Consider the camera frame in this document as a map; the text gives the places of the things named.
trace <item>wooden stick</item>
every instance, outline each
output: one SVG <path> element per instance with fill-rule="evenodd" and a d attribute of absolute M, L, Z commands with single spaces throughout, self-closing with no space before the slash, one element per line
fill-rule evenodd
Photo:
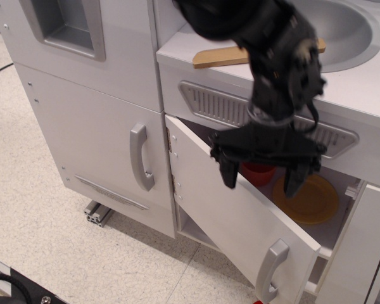
<path fill-rule="evenodd" d="M 323 53 L 326 48 L 325 41 L 319 38 L 317 41 L 319 53 Z M 237 46 L 224 47 L 222 49 L 209 49 L 201 51 L 193 58 L 194 68 L 222 67 L 224 65 L 238 65 L 248 63 L 249 55 L 245 49 Z"/>

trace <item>tile floor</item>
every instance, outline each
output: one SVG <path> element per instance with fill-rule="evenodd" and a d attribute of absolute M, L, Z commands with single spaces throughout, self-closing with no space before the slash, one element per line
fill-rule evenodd
<path fill-rule="evenodd" d="M 100 229 L 83 216 L 89 202 L 63 187 L 15 68 L 0 72 L 0 261 L 69 303 L 256 301 L 222 254 L 117 213 Z"/>

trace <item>robotic arm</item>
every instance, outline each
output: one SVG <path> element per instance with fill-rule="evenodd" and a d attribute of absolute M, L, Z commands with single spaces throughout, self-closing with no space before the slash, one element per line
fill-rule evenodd
<path fill-rule="evenodd" d="M 193 29 L 211 40 L 232 39 L 250 56 L 254 77 L 250 123 L 210 136 L 211 156 L 224 183 L 234 188 L 241 162 L 286 167 L 284 192 L 293 197 L 320 169 L 326 147 L 304 136 L 315 129 L 312 99 L 325 81 L 313 27 L 286 0 L 176 0 Z M 315 124 L 295 130 L 296 111 L 307 106 Z"/>

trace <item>sink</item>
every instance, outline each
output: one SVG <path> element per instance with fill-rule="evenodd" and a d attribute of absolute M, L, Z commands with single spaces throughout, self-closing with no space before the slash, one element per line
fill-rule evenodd
<path fill-rule="evenodd" d="M 380 24 L 357 5 L 333 0 L 291 0 L 327 45 L 322 73 L 357 67 L 380 50 Z"/>

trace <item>red cup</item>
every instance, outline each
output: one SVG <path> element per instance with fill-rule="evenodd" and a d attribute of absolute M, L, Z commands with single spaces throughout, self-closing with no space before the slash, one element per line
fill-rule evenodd
<path fill-rule="evenodd" d="M 273 178 L 275 166 L 261 165 L 259 163 L 242 163 L 242 175 L 255 187 L 267 185 Z"/>

